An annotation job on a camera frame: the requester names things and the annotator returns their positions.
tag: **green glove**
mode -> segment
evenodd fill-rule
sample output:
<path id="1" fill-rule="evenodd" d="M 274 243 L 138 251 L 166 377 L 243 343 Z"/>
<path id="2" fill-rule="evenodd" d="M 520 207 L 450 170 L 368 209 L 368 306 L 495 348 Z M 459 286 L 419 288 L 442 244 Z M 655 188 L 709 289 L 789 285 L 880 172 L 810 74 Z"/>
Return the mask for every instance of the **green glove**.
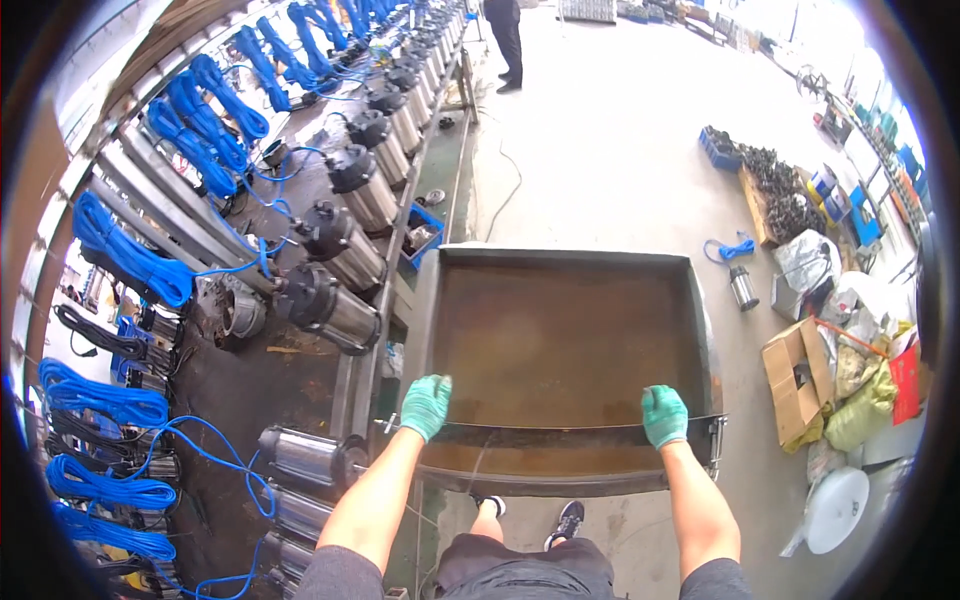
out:
<path id="1" fill-rule="evenodd" d="M 667 442 L 686 440 L 686 405 L 668 385 L 643 389 L 643 429 L 659 450 Z"/>
<path id="2" fill-rule="evenodd" d="M 453 379 L 447 375 L 427 375 L 414 381 L 403 398 L 400 426 L 413 429 L 429 442 L 444 425 L 452 387 Z"/>

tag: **black cable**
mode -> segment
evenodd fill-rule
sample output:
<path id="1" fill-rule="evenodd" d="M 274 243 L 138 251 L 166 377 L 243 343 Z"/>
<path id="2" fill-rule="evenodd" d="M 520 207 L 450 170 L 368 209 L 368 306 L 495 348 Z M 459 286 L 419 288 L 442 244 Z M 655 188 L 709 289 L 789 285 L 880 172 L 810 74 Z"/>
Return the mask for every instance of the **black cable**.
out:
<path id="1" fill-rule="evenodd" d="M 122 358 L 129 360 L 140 360 L 147 355 L 147 341 L 138 338 L 128 338 L 110 333 L 96 323 L 88 321 L 77 311 L 76 308 L 66 304 L 59 304 L 54 307 L 54 313 L 63 326 L 68 327 L 74 332 L 83 335 L 86 340 L 112 352 Z M 70 349 L 73 349 L 73 334 L 70 334 Z M 78 354 L 79 356 L 92 356 L 93 354 Z"/>

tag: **plastic bag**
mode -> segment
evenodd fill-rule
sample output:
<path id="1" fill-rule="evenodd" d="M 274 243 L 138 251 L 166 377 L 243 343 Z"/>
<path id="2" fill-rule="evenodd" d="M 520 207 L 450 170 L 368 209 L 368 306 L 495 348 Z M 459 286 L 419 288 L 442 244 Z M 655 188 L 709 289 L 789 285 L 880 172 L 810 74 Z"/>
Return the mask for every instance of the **plastic bag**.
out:
<path id="1" fill-rule="evenodd" d="M 850 452 L 892 422 L 895 397 L 890 363 L 883 361 L 874 377 L 830 417 L 824 436 L 834 448 Z"/>

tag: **gray shorts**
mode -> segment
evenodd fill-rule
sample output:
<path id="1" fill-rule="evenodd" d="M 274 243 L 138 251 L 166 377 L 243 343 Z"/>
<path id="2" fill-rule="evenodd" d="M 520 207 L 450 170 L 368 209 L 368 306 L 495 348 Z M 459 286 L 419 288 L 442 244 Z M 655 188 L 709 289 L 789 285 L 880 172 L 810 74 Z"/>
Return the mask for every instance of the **gray shorts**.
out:
<path id="1" fill-rule="evenodd" d="M 454 589 L 496 566 L 514 561 L 543 561 L 590 579 L 613 583 L 613 566 L 596 544 L 586 538 L 574 538 L 546 552 L 517 552 L 487 536 L 460 534 L 440 557 L 437 567 L 439 592 Z"/>

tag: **factory floor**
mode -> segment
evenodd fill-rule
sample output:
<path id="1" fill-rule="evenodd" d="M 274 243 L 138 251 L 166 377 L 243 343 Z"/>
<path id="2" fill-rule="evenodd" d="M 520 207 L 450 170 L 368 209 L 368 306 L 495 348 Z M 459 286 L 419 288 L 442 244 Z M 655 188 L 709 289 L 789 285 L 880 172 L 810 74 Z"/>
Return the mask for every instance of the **factory floor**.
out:
<path id="1" fill-rule="evenodd" d="M 770 253 L 759 251 L 749 263 L 761 300 L 746 314 L 737 309 L 726 270 L 704 258 L 705 240 L 733 243 L 737 231 L 752 232 L 753 223 L 736 175 L 713 169 L 697 136 L 710 124 L 812 170 L 836 150 L 813 128 L 815 108 L 801 100 L 793 80 L 760 54 L 716 46 L 680 26 L 623 19 L 616 26 L 562 26 L 555 10 L 522 12 L 525 78 L 518 93 L 493 93 L 500 85 L 496 74 L 505 69 L 486 30 L 490 53 L 476 73 L 483 114 L 474 138 L 467 238 L 690 256 L 721 360 L 730 421 L 718 485 L 740 525 L 746 578 L 758 599 L 827 597 L 859 553 L 844 544 L 825 556 L 805 546 L 792 558 L 778 556 L 803 514 L 806 452 L 788 455 L 778 446 L 760 348 L 788 323 L 769 308 Z M 522 185 L 492 227 L 518 181 L 500 154 L 501 141 Z M 639 401 L 640 390 L 636 395 Z M 507 498 L 506 544 L 540 550 L 565 502 Z M 466 532 L 476 514 L 463 494 L 447 492 L 443 503 L 440 550 Z M 580 534 L 612 561 L 615 593 L 676 598 L 679 555 L 669 493 L 585 504 Z M 428 555 L 421 573 L 432 566 Z"/>

